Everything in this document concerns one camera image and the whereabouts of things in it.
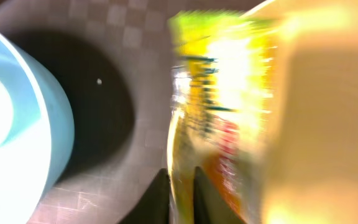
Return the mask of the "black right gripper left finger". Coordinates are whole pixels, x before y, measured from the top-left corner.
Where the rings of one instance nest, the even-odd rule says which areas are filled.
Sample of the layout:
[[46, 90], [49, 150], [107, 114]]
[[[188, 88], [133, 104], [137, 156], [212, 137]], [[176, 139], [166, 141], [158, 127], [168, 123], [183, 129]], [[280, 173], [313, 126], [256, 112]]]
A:
[[134, 208], [119, 224], [169, 224], [170, 181], [160, 169]]

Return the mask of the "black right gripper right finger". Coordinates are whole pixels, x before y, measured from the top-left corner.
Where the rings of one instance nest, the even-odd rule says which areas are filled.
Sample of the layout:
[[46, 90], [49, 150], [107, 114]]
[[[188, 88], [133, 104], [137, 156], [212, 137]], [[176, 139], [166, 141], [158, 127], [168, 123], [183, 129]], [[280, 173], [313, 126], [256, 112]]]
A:
[[193, 210], [195, 224], [244, 224], [223, 200], [201, 167], [195, 167]]

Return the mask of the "yellow green snack wrapper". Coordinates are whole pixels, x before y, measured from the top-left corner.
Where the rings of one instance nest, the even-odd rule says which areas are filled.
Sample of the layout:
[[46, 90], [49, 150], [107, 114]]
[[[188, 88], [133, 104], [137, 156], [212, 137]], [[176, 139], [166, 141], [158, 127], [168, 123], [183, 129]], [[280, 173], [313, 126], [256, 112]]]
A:
[[181, 11], [169, 20], [176, 64], [167, 165], [175, 223], [194, 223], [201, 167], [244, 223], [260, 222], [260, 162], [272, 112], [272, 19]]

